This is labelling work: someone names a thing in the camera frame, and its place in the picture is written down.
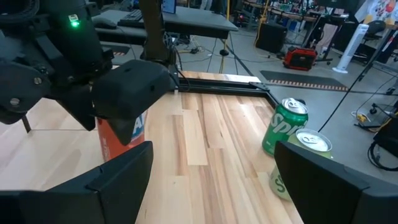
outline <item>red can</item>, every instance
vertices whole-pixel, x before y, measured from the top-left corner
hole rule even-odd
[[[109,123],[104,119],[97,118],[99,141],[101,142],[102,156],[105,162],[145,141],[144,120],[145,113],[136,119],[131,142],[127,146],[123,146],[118,137],[114,134]]]

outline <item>green led light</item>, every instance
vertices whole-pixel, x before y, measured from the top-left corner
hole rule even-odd
[[[73,21],[70,24],[72,25],[73,28],[77,28],[80,26],[80,23],[78,21]]]

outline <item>can lid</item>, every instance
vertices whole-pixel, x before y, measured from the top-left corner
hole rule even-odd
[[[323,134],[311,129],[299,129],[296,131],[297,139],[317,152],[328,152],[331,150],[331,142]]]
[[[301,102],[293,99],[293,98],[286,98],[282,100],[282,105],[287,110],[297,113],[297,114],[308,114],[308,108],[302,104]]]

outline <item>black speaker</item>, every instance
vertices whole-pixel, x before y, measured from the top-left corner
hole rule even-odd
[[[256,47],[271,53],[279,53],[284,46],[287,28],[279,24],[261,24]]]

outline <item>sprite can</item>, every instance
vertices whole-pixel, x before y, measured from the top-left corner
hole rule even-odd
[[[303,103],[293,98],[283,99],[271,118],[262,148],[273,157],[276,142],[288,140],[296,130],[304,128],[307,121],[308,108]]]
[[[302,147],[303,149],[312,151],[318,155],[332,159],[331,142],[324,135],[311,129],[299,129],[295,134],[289,137],[288,142]],[[280,198],[291,201],[289,193],[280,177],[279,169],[275,165],[274,170],[269,177],[269,185],[271,190]]]

